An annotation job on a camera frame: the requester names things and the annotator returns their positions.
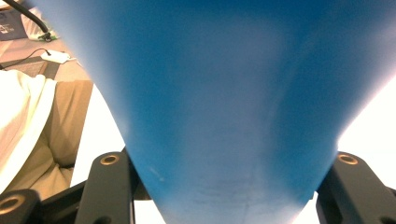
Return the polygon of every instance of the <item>person's leg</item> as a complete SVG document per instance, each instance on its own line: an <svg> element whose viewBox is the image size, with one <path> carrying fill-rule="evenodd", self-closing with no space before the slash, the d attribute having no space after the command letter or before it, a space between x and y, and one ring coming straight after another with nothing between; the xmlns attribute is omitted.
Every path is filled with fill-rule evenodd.
<svg viewBox="0 0 396 224"><path fill-rule="evenodd" d="M46 126L5 191L35 189L44 200L69 188L91 92L90 81L57 84Z"/></svg>
<svg viewBox="0 0 396 224"><path fill-rule="evenodd" d="M49 119L43 133L49 140L53 158L60 167L76 161L79 141L92 93L92 82L59 82Z"/></svg>

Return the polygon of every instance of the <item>white surface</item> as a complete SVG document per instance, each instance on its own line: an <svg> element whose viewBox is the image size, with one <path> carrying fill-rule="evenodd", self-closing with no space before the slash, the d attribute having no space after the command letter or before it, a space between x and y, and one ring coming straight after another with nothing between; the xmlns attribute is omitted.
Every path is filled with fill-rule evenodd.
<svg viewBox="0 0 396 224"><path fill-rule="evenodd" d="M122 151L124 147L125 143L105 99L96 86L93 86L71 186L88 178L96 157L111 151Z"/></svg>
<svg viewBox="0 0 396 224"><path fill-rule="evenodd" d="M4 1L0 0L0 8L9 7L9 4L5 3Z"/></svg>
<svg viewBox="0 0 396 224"><path fill-rule="evenodd" d="M385 186L396 189L396 77L368 104L341 135L338 149L370 166ZM317 224L318 195L293 224Z"/></svg>
<svg viewBox="0 0 396 224"><path fill-rule="evenodd" d="M165 224L154 201L134 201L134 218L137 224Z"/></svg>

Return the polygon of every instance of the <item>blue plastic surface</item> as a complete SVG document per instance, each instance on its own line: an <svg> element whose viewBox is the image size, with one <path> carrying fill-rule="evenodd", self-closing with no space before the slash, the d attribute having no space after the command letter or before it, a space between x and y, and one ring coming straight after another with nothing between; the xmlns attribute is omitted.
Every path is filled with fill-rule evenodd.
<svg viewBox="0 0 396 224"><path fill-rule="evenodd" d="M40 0L167 223L286 223L389 77L396 1Z"/></svg>

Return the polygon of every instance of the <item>black cable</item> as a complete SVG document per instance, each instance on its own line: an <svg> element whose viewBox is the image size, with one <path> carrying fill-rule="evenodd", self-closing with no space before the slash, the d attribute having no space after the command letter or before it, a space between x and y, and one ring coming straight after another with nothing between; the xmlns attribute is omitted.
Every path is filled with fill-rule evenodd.
<svg viewBox="0 0 396 224"><path fill-rule="evenodd" d="M24 6L20 5L19 3L13 0L4 0L4 2L9 4L11 7L15 8L17 11L25 15L27 18L32 20L35 24L37 24L40 27L40 29L43 31L44 34L39 38L42 38L47 42L50 42L52 40L50 37L50 31L47 28L46 24L44 24L44 22L40 20L35 14L33 14L27 8L25 8Z"/></svg>
<svg viewBox="0 0 396 224"><path fill-rule="evenodd" d="M41 49L36 49L36 50L33 51L29 56L27 56L26 58L21 59L21 60L19 60L18 62L9 64L9 65L7 65L7 66L2 66L2 65L0 64L0 69L1 69L1 70L6 70L6 68L8 68L8 67L10 67L10 66L17 65L18 63L23 63L26 59L30 58L34 53L38 52L39 50L41 50ZM50 52L49 52L47 49L43 49L43 50L45 50L45 51L47 52L47 54L50 56Z"/></svg>
<svg viewBox="0 0 396 224"><path fill-rule="evenodd" d="M43 31L43 33L47 33L49 31L49 29L44 24L44 22L42 20L40 20L35 14L30 12L28 9L26 9L25 7L21 6L20 4L18 4L17 2L15 2L13 0L4 0L4 1L7 4L9 4L10 6L12 6L13 8L15 8L17 11L19 11L21 14L25 15L27 18L34 21L35 24L37 24L40 27L40 29Z"/></svg>

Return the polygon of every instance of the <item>white cloth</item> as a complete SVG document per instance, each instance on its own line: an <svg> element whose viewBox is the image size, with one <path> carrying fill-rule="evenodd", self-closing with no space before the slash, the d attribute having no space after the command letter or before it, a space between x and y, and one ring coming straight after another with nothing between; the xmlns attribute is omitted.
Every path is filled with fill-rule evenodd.
<svg viewBox="0 0 396 224"><path fill-rule="evenodd" d="M0 71L0 193L29 157L49 117L56 81Z"/></svg>

